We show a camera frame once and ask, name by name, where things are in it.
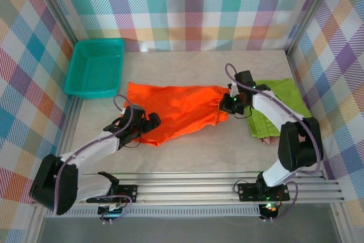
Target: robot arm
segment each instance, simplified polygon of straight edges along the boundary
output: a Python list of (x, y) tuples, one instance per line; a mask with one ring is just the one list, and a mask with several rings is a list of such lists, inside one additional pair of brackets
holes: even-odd
[[(58, 215), (67, 212), (76, 201), (109, 193), (111, 195), (118, 194), (115, 193), (117, 187), (113, 187), (118, 184), (118, 180), (116, 181), (108, 173), (99, 172), (97, 175), (87, 177), (83, 176), (82, 173), (86, 168), (91, 167), (102, 158), (118, 151), (133, 139), (140, 138), (142, 134), (146, 134), (160, 125), (161, 121), (156, 113), (149, 114), (148, 120), (143, 108), (138, 105), (132, 105), (132, 107), (133, 119), (124, 131), (104, 139), (117, 133), (128, 123), (131, 115), (130, 106), (126, 108), (123, 117), (114, 120), (97, 137), (98, 140), (103, 139), (103, 141), (96, 142), (85, 148), (65, 165), (60, 175), (59, 202), (56, 212)], [(42, 160), (30, 189), (29, 195), (31, 198), (48, 209), (54, 208), (56, 176), (61, 166), (70, 156), (75, 154), (75, 151), (64, 154), (62, 157), (48, 155)]]
[[(250, 71), (239, 72), (235, 75), (239, 83), (260, 90), (279, 100), (265, 85), (256, 85), (251, 77)], [(282, 185), (289, 178), (295, 176), (296, 172), (303, 167), (312, 166), (317, 162), (317, 156), (307, 132), (303, 129), (292, 115), (287, 114), (272, 99), (250, 90), (238, 87), (235, 82), (229, 85), (230, 94), (226, 93), (220, 102), (219, 109), (229, 114), (243, 114), (244, 108), (253, 107), (264, 114), (280, 131), (278, 160), (266, 171), (258, 175), (256, 187), (259, 196), (264, 196), (269, 191)], [(304, 118), (301, 114), (291, 111), (298, 119), (303, 121), (312, 132), (323, 158), (322, 142), (319, 123), (315, 118)]]

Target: teal plastic basket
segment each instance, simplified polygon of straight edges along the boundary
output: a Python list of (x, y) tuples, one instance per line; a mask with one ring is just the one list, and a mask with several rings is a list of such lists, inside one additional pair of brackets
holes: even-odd
[(123, 57), (123, 39), (77, 42), (64, 92), (83, 99), (113, 97), (120, 87)]

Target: metal frame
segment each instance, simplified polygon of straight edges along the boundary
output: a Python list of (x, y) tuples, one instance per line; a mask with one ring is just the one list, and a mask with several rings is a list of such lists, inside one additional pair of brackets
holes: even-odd
[[(258, 174), (258, 172), (167, 172), (112, 175), (118, 178), (121, 184), (138, 185), (138, 196), (136, 203), (133, 203), (135, 206), (165, 206), (262, 204), (264, 202), (240, 202), (238, 194), (232, 189), (237, 180), (254, 183)], [(313, 176), (302, 174), (292, 180), (299, 186), (297, 203), (344, 202), (338, 182), (325, 180), (322, 172)], [(288, 190), (291, 197), (294, 196), (294, 186), (288, 185)], [(75, 205), (90, 204), (80, 202)]]
[(89, 36), (86, 32), (84, 25), (81, 22), (81, 19), (72, 3), (71, 0), (63, 0), (65, 7), (67, 8), (71, 18), (69, 20), (73, 23), (72, 25), (75, 27), (75, 31), (78, 31), (79, 38), (81, 40), (89, 39)]
[[(99, 217), (96, 206), (76, 206), (59, 217)], [(243, 205), (182, 205), (182, 206), (132, 206), (125, 217), (217, 217), (217, 216), (260, 216), (256, 204)], [(47, 211), (44, 217), (54, 217)]]
[(57, 0), (44, 0), (55, 17), (57, 23), (62, 28), (63, 33), (65, 34), (68, 41), (74, 46), (77, 43), (77, 38), (75, 36), (75, 33), (72, 30), (72, 27), (69, 25), (65, 15), (62, 12), (62, 9), (59, 6), (59, 3)]
[[(57, 22), (63, 29), (67, 39), (72, 45), (77, 38), (70, 27), (65, 15), (62, 13), (57, 0), (45, 0)], [(313, 0), (304, 19), (294, 35), (287, 50), (290, 59), (299, 41), (306, 32), (312, 18), (323, 0)], [(73, 135), (76, 130), (78, 115), (80, 114), (82, 99), (72, 98), (71, 109), (65, 123), (65, 130), (57, 151), (57, 155), (70, 151)], [(153, 174), (113, 174), (121, 183), (137, 184), (138, 198), (133, 205), (136, 212), (142, 209), (164, 208), (255, 208), (257, 203), (241, 203), (238, 195), (233, 193), (232, 185), (243, 179), (254, 182), (257, 172), (197, 172), (197, 173), (153, 173)], [(326, 180), (325, 170), (315, 176), (298, 176), (293, 180), (299, 185), (299, 199), (297, 203), (330, 203), (343, 242), (358, 242), (355, 237), (351, 219), (340, 186), (335, 180)], [(288, 186), (291, 196), (294, 189)], [(68, 217), (75, 217), (82, 212), (82, 216), (95, 217), (94, 208), (86, 203), (78, 203), (70, 210)], [(38, 204), (33, 204), (34, 212), (25, 242), (37, 242), (43, 218), (49, 217), (50, 212)]]
[(288, 50), (286, 50), (286, 55), (288, 60), (291, 58), (292, 54), (297, 49), (303, 35), (305, 34), (308, 26), (310, 25), (312, 19), (315, 17), (323, 1), (324, 0), (313, 0), (310, 3), (309, 7), (307, 8), (305, 15), (303, 16), (303, 19), (300, 22), (297, 31), (291, 40)]

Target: orange cloth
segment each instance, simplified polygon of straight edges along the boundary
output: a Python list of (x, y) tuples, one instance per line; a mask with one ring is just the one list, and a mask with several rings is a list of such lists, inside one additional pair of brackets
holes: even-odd
[(218, 110), (226, 92), (228, 88), (217, 86), (163, 88), (129, 83), (127, 97), (144, 108), (147, 115), (152, 112), (159, 115), (161, 125), (142, 136), (142, 143), (159, 146), (205, 125), (226, 121), (228, 114)]

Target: plaid wall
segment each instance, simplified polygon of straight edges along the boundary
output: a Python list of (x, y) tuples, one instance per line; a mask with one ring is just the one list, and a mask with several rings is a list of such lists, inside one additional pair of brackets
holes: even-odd
[(354, 225), (363, 227), (364, 0), (324, 0), (291, 63), (320, 120), (326, 169), (340, 181)]
[(310, 0), (59, 0), (79, 39), (126, 51), (284, 49)]
[(0, 7), (0, 242), (19, 242), (35, 174), (63, 132), (72, 48), (43, 0)]

